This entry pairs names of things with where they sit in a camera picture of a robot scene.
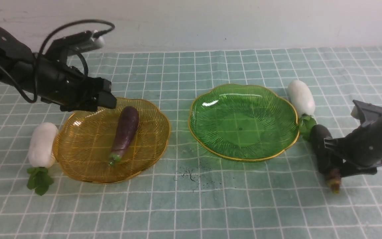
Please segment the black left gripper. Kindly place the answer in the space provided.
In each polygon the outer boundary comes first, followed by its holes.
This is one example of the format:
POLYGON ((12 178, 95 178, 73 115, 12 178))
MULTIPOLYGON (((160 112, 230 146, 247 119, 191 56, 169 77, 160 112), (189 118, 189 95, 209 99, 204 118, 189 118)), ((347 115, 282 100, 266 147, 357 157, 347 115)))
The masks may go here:
POLYGON ((75 67, 44 58, 35 67, 33 75, 41 101, 59 105, 62 112, 116 108, 117 98, 112 94, 111 81, 86 76, 75 67))

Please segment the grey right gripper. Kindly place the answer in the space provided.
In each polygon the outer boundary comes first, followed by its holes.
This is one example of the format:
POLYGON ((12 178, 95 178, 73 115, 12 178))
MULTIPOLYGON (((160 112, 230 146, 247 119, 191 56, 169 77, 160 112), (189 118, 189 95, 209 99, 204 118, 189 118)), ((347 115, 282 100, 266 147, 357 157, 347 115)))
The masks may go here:
POLYGON ((339 159, 340 177, 375 175, 382 167, 382 128, 357 128, 346 137, 324 138, 324 148, 339 159))

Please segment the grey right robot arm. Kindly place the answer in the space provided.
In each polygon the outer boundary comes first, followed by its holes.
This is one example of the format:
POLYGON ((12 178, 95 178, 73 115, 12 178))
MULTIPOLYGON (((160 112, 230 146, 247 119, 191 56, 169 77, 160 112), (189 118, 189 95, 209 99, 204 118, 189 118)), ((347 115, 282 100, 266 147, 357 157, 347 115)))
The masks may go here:
POLYGON ((351 115, 359 127, 342 138, 325 138, 324 148, 343 163, 341 177, 374 175, 382 167, 382 107, 353 100, 351 115))

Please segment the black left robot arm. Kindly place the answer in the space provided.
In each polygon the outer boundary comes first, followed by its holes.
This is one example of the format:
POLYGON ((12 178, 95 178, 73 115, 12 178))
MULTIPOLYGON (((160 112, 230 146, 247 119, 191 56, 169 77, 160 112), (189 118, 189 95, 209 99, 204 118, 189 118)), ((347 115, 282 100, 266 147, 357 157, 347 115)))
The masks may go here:
POLYGON ((76 48, 91 34, 85 31, 57 39, 49 53, 42 55, 0 27, 0 82, 13 86, 30 103, 40 98, 58 105, 62 112, 114 109, 112 83, 91 77, 81 49, 76 48))

